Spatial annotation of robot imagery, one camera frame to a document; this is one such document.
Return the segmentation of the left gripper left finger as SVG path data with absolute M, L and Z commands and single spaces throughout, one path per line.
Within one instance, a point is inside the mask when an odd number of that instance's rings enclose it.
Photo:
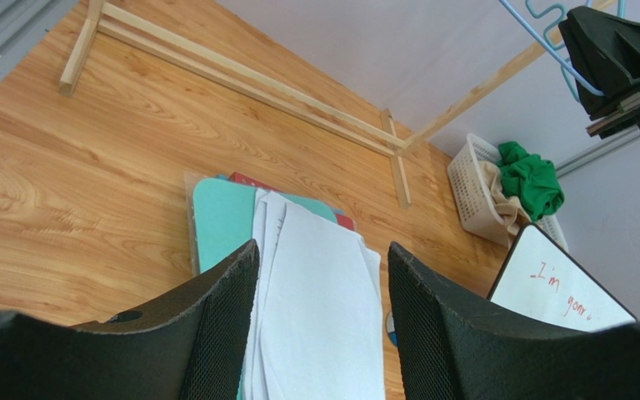
M 106 322 L 0 311 L 0 399 L 234 399 L 260 266 L 245 242 Z

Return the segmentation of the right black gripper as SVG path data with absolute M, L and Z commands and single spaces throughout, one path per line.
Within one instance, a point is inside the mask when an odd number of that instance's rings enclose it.
M 587 134 L 609 138 L 640 131 L 640 22 L 580 6 L 558 24 L 571 64 L 603 97 L 577 84 L 592 123 Z

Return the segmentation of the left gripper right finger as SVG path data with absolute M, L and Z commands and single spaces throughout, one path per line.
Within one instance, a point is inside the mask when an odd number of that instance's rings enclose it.
M 640 322 L 599 332 L 500 307 L 397 242 L 388 286 L 409 399 L 640 399 Z

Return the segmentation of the blue wire hanger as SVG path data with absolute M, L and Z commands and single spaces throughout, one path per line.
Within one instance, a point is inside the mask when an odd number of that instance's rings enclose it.
M 574 98 L 578 97 L 578 91 L 576 86 L 568 81 L 567 74 L 574 78 L 575 83 L 579 83 L 582 88 L 587 89 L 591 94 L 603 97 L 604 93 L 595 88 L 585 77 L 583 77 L 576 69 L 573 68 L 570 58 L 563 58 L 558 54 L 558 50 L 565 47 L 565 45 L 557 45 L 552 39 L 548 38 L 549 30 L 555 28 L 567 15 L 566 9 L 560 3 L 555 3 L 549 6 L 542 12 L 535 12 L 529 1 L 525 2 L 527 10 L 531 13 L 533 18 L 541 18 L 550 13 L 553 10 L 560 12 L 560 18 L 549 24 L 542 34 L 532 27 L 532 25 L 523 18 L 523 16 L 513 7 L 513 5 L 506 0 L 499 0 L 503 7 L 512 15 L 513 18 L 539 43 L 548 54 L 550 54 L 561 66 L 562 75 L 567 82 L 567 85 Z

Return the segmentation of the beige t shirt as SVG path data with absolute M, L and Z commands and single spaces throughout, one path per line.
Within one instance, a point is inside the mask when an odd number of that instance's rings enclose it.
M 503 192 L 502 174 L 496 164 L 489 161 L 479 161 L 478 166 L 483 181 L 487 184 L 492 196 L 493 206 L 502 219 L 502 225 L 507 232 L 507 241 L 511 244 L 520 229 L 530 223 L 532 219 L 523 208 L 518 196 L 508 197 Z

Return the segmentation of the green t shirt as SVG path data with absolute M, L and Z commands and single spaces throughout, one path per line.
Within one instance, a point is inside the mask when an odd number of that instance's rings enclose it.
M 565 194 L 553 162 L 514 141 L 501 143 L 497 149 L 503 194 L 516 197 L 533 222 L 554 215 L 565 203 Z

